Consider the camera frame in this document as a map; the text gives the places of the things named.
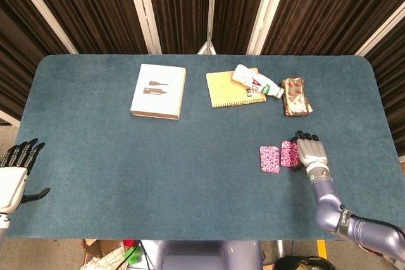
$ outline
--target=cable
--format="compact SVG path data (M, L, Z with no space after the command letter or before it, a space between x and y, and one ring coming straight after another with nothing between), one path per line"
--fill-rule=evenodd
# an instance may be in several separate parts
M374 251L374 250L371 250L371 249L369 249L369 248L366 248L366 247L363 247L362 245L360 245L360 244L356 244L361 250L363 250L364 252L367 252L367 253L369 253L369 254L373 254L373 255L377 255L377 256L379 256L379 257L384 257L384 255L383 254L381 254L380 252L377 252L377 251Z
M149 267L149 262L147 261L149 258L148 254L146 253L144 244L142 243L142 241L139 241L140 247L142 248L142 251L145 253L145 260L146 260L146 264L147 264L147 270L151 270L151 268Z
M398 235L402 235L402 237L405 240L405 232L403 232L403 230L401 230L398 226L394 225L394 224L390 224L390 223L386 223L385 221L379 221L377 219L371 219L371 218L362 218L361 216L357 216L355 214L352 214L351 216L352 218L356 218L356 219L360 219L361 221L369 221L371 223L375 223L375 224L382 224L383 226L389 227L391 229L394 229Z
M135 250L137 250L138 246L139 246L139 242L138 242L138 244L135 246L134 252L135 252ZM122 265L124 265L124 263L132 256L132 254L128 255L128 256L118 265L118 267L115 268L115 270L118 270Z

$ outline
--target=cardboard box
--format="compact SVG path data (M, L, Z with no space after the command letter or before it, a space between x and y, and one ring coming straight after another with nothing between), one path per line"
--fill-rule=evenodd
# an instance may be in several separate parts
M114 249L117 249L122 240L82 240L82 247L87 254L103 258Z
M89 261L91 261L92 258L93 258L93 256L91 256L90 254L84 253L83 262L82 262L82 267L83 267L84 265L86 265Z

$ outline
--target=bottle cap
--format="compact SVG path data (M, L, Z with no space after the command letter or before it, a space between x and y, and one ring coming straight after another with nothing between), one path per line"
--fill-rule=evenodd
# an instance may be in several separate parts
M280 98L281 96L283 96L283 93L284 93L284 89L280 88L280 90L278 91L278 93L276 95L276 98Z

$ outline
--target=table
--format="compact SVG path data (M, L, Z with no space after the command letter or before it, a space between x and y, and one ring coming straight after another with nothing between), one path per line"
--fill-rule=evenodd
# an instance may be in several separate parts
M133 116L142 63L187 69L180 120ZM301 76L314 111L281 100L213 109L206 73L258 67ZM305 172L262 173L259 146L316 133L340 198L360 216L405 226L405 179L370 64L357 56L57 55L43 59L18 142L46 143L10 237L150 240L333 238L313 222Z

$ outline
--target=dark curtain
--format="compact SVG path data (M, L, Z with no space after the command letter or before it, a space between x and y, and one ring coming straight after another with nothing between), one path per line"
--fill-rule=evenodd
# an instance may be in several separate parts
M20 120L41 59L67 53L31 0L1 0L0 110Z
M209 0L152 0L163 54L195 54L207 40Z
M133 0L44 0L79 53L147 54Z
M354 54L404 0L280 0L262 54Z
M405 19L365 57L374 68L398 154L405 155Z
M260 0L215 0L213 45L218 54L246 54Z

